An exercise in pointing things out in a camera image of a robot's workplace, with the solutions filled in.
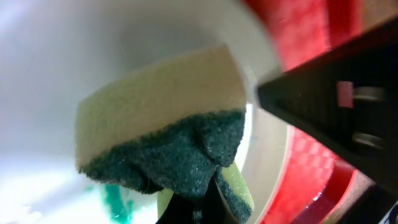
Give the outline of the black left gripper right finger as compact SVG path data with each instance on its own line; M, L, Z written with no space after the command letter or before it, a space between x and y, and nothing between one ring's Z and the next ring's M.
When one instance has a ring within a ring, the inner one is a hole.
M397 20L258 86L262 109L397 193Z

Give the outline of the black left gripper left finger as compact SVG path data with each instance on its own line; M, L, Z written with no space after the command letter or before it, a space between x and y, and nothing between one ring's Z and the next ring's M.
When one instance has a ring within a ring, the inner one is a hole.
M211 178L205 196L197 202L174 194L156 224L238 224L215 177Z

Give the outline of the green yellow sponge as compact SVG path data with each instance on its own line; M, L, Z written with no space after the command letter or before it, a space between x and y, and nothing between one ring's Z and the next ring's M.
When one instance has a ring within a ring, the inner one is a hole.
M225 45L143 68L78 104L76 168L102 184L158 195L158 219L174 194L197 202L215 175L239 223L254 211L235 163L246 90Z

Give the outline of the white plate green stain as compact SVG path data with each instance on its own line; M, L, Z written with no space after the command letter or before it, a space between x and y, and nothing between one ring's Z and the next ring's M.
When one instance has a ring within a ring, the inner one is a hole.
M280 75L264 26L241 1L2 1L1 222L109 223L99 185L76 172L78 102L131 70L227 44L248 89L236 163L259 223L285 164L288 127L255 87Z

